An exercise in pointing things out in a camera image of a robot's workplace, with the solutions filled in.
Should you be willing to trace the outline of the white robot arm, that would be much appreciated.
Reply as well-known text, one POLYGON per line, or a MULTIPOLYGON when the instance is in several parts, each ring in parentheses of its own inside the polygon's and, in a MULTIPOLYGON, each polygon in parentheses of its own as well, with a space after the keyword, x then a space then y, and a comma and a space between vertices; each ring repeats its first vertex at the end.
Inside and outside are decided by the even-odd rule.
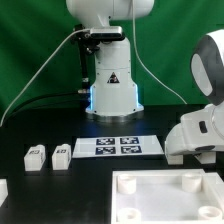
MULTIPOLYGON (((90 88, 91 104, 86 112, 109 119, 129 117, 143 110, 137 97, 137 85, 131 78, 130 42, 122 28, 112 20, 133 20, 148 15, 154 0, 66 0, 70 14, 84 26, 83 39, 97 47, 95 51, 96 81, 90 88)), ((202 49, 193 55, 191 70, 199 86, 207 84, 203 93, 211 99, 204 109, 185 114, 165 140, 165 152, 172 155, 224 151, 224 93, 212 84, 215 65, 206 66, 205 52, 220 53, 219 31, 205 36, 202 49)))

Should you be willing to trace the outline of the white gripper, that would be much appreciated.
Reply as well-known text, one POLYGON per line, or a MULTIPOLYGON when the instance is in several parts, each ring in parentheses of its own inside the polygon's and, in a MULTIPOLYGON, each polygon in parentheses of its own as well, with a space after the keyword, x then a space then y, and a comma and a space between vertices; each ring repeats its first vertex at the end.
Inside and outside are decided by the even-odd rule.
POLYGON ((224 152, 224 103, 181 116, 165 140, 168 155, 224 152))

